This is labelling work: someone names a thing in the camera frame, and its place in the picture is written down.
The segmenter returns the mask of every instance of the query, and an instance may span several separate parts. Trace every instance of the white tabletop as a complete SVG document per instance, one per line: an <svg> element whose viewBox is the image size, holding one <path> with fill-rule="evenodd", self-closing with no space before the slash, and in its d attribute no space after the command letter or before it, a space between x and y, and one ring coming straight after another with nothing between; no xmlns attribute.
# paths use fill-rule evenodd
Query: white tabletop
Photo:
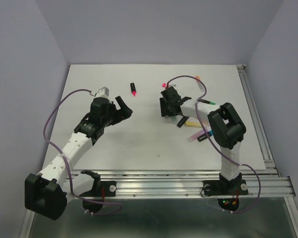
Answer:
<svg viewBox="0 0 298 238"><path fill-rule="evenodd" d="M75 169L91 170L219 170L221 157L208 140L188 142L187 138L199 128L178 128L170 118L162 118L159 98L162 83L178 75L198 75L206 84L205 99L221 105L230 102L246 125L247 132L240 150L240 162L256 170L265 165L236 65L158 65L103 64L71 65L63 92L86 88L109 88L109 96L121 96L133 115L114 126L77 163ZM135 83L137 95L131 94ZM184 97L201 95L195 80L180 78L172 83ZM69 97L58 111L51 140L63 147L73 129L89 112L93 98L87 92ZM44 166L56 156L49 146Z"/></svg>

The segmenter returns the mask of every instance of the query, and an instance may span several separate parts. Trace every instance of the pink highlighter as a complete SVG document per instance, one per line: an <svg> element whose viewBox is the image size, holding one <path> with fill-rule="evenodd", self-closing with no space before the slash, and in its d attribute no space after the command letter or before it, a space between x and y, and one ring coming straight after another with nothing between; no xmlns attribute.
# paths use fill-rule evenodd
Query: pink highlighter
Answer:
<svg viewBox="0 0 298 238"><path fill-rule="evenodd" d="M191 135L191 136L188 138L188 141L189 141L189 142L192 142L192 141L196 140L198 137L200 137L201 135L204 135L204 134L205 134L204 131L203 131L203 130L200 130L199 132L197 132L197 133Z"/></svg>

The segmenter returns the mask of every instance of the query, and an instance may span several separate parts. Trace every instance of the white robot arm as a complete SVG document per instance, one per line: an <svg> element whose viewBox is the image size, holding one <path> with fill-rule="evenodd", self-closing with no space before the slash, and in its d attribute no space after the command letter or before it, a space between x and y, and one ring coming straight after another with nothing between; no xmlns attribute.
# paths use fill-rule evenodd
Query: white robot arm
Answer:
<svg viewBox="0 0 298 238"><path fill-rule="evenodd" d="M197 118L197 113L195 110L195 103L196 101L193 99L185 101L181 106L180 109L182 111L183 116ZM220 110L219 105L210 105L207 103L199 102L198 103L198 112L199 116L203 121L207 121L209 123L208 115L212 112L216 112ZM239 149L240 149L240 142L237 142L232 149L225 148L220 146L221 152L229 157L231 160L235 161L239 164ZM222 156L222 167L221 167L221 175L227 179L228 181L236 178L240 174L239 166L233 164L231 161L227 160Z"/></svg>
<svg viewBox="0 0 298 238"><path fill-rule="evenodd" d="M63 153L59 153L37 175L30 174L26 178L25 207L27 209L56 220L65 210L67 203L74 198L69 182L65 182L69 173L64 159L67 160L71 171L86 151L103 135L105 127L120 123L133 113L121 97L116 97L120 106L117 110L108 94L109 90L106 87L98 90L91 103L90 112L74 129L74 133L62 149ZM73 190L77 195L100 186L100 176L92 171L82 171L73 180Z"/></svg>
<svg viewBox="0 0 298 238"><path fill-rule="evenodd" d="M198 102L196 110L196 100L189 97L181 98L174 87L168 87L161 94L162 117L181 115L198 118L198 114L202 121L210 124L214 140L221 148L220 179L204 181L204 188L208 187L204 190L205 195L234 195L236 192L239 192L240 195L247 195L248 190L240 189L245 180L242 180L239 169L239 149L246 133L246 127L233 105L230 103L220 106L211 105L203 100L204 102Z"/></svg>

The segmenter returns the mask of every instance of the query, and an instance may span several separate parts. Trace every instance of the metal extrusion bar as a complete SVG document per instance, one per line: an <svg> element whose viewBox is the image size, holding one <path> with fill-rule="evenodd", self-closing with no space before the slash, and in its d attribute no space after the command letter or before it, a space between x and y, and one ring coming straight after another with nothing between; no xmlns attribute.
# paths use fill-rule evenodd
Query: metal extrusion bar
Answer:
<svg viewBox="0 0 298 238"><path fill-rule="evenodd" d="M289 211L290 219L294 226L295 233L298 237L298 210L293 198L285 197L285 202Z"/></svg>
<svg viewBox="0 0 298 238"><path fill-rule="evenodd" d="M278 173L275 167L275 163L273 160L264 160L265 163L265 170L257 171L259 175L267 175L269 177L271 176L277 176ZM243 173L243 176L252 176L254 177L254 174L251 170L244 170L243 167L241 167L241 172ZM81 170L72 170L72 176L73 178L77 176L80 173ZM103 179L118 179L123 178L126 179L126 177L132 177L132 178L144 178L144 177L169 177L169 178L176 178L176 177L198 177L201 178L215 178L219 176L220 171L213 170L213 171L204 171L204 170L155 170L155 171L125 171L125 170L116 170L116 171L107 171L107 170L99 170L94 172L99 173Z"/></svg>
<svg viewBox="0 0 298 238"><path fill-rule="evenodd" d="M259 113L257 111L257 107L256 107L256 104L255 104L255 101L253 98L253 94L249 88L247 76L245 73L245 67L243 65L238 65L237 71L238 71L238 75L240 78L240 82L241 82L243 90L244 90L248 108L249 108L249 111L250 111L250 114L251 114L251 117L253 120L253 124L254 124L257 139L258 139L258 142L259 142L262 154L263 154L263 158L265 160L272 160L273 156L272 156L272 153L269 148L269 144L268 144L268 141L267 141L267 138L265 135L262 121L261 121Z"/></svg>
<svg viewBox="0 0 298 238"><path fill-rule="evenodd" d="M241 197L256 197L258 181L256 178L244 178L249 194ZM200 195L202 181L179 178L134 178L117 179L116 197L108 199L186 199L203 198ZM295 192L289 178L268 178L261 176L261 197L294 197ZM231 196L212 196L211 198L230 198Z"/></svg>

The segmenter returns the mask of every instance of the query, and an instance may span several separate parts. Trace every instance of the marker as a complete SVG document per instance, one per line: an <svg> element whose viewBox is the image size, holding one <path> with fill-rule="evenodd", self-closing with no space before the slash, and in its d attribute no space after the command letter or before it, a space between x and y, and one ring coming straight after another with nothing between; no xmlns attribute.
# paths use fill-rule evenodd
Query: marker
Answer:
<svg viewBox="0 0 298 238"><path fill-rule="evenodd" d="M130 83L131 93L135 96L136 95L136 87L134 83Z"/></svg>
<svg viewBox="0 0 298 238"><path fill-rule="evenodd" d="M201 90L201 92L204 93L205 92L204 86L200 82L198 82L198 81L196 81L196 82L197 82L197 84L198 84L199 89Z"/></svg>
<svg viewBox="0 0 298 238"><path fill-rule="evenodd" d="M210 130L209 132L208 132L208 135L209 136L212 136L213 135L213 132ZM207 136L204 134L204 135L201 135L201 136L199 136L198 137L198 141L204 141L205 139L207 139Z"/></svg>
<svg viewBox="0 0 298 238"><path fill-rule="evenodd" d="M198 137L200 137L201 135L204 135L204 131L203 130L200 130L199 132L191 135L189 138L188 138L188 141L189 142L192 142L194 141L195 139L197 139Z"/></svg>
<svg viewBox="0 0 298 238"><path fill-rule="evenodd" d="M204 99L199 99L198 101L201 102L201 103L206 103L206 104L210 104L210 105L216 105L216 103L210 102L210 101L204 100Z"/></svg>
<svg viewBox="0 0 298 238"><path fill-rule="evenodd" d="M200 124L199 122L186 121L184 124L185 124L186 126L202 128L202 127L201 127L201 124Z"/></svg>

